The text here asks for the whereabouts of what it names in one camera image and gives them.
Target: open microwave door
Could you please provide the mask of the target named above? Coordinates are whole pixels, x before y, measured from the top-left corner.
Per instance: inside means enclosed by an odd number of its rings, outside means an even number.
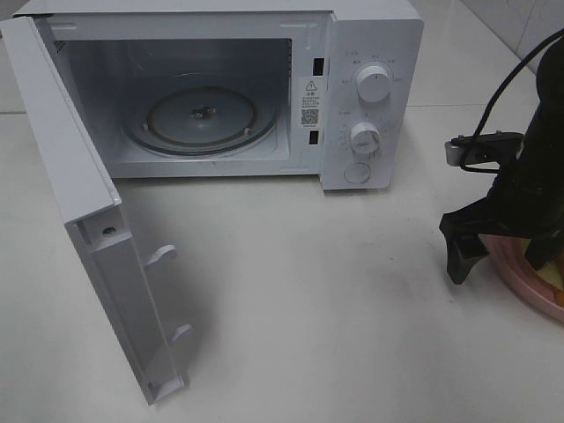
[[[42,25],[23,17],[0,27],[64,226],[151,404],[184,385],[172,352],[183,328],[165,333],[145,273],[174,247],[139,255],[122,200],[51,60],[60,45]]]

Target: black cable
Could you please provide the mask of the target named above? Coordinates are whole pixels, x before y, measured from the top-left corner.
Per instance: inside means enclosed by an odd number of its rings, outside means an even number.
[[[486,126],[487,119],[490,117],[492,113],[492,109],[494,108],[495,103],[503,94],[503,91],[508,87],[511,81],[517,76],[517,74],[523,70],[523,68],[538,54],[540,53],[546,46],[553,43],[554,41],[558,40],[560,37],[564,36],[564,28],[560,29],[557,33],[553,33],[550,37],[543,40],[540,44],[538,44],[527,56],[523,58],[523,60],[509,73],[509,75],[503,80],[501,85],[495,90],[490,101],[488,101],[486,105],[486,109],[484,110],[484,114],[482,115],[481,119],[479,120],[478,127],[474,131],[474,135],[470,140],[468,146],[464,149],[462,156],[460,156],[460,168],[465,170],[466,172],[475,172],[479,174],[498,174],[499,169],[482,169],[479,167],[468,167],[466,166],[466,160],[468,159],[468,154],[472,148],[476,146],[478,143],[478,137],[482,133],[484,126]]]

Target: table surface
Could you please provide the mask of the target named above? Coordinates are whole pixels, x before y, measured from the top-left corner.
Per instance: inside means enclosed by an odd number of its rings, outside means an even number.
[[[389,189],[323,193],[316,177],[118,182],[166,319],[196,327],[189,387],[147,406],[61,225],[0,47],[0,421],[562,422],[562,326],[488,260],[445,273],[444,212],[491,175],[448,167],[515,56],[458,0],[426,21]],[[486,130],[524,130],[534,76]]]

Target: white microwave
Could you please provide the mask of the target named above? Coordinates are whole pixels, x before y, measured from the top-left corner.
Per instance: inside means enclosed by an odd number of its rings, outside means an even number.
[[[184,385],[112,178],[390,183],[407,0],[37,0],[0,25],[65,227],[149,403]]]

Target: control knob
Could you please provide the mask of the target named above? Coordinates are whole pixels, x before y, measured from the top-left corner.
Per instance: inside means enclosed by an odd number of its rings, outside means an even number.
[[[371,63],[360,69],[356,76],[359,97],[368,103],[384,100],[390,93],[391,72],[383,63]]]
[[[380,148],[378,129],[369,122],[361,122],[351,129],[351,148],[357,154],[369,155]]]

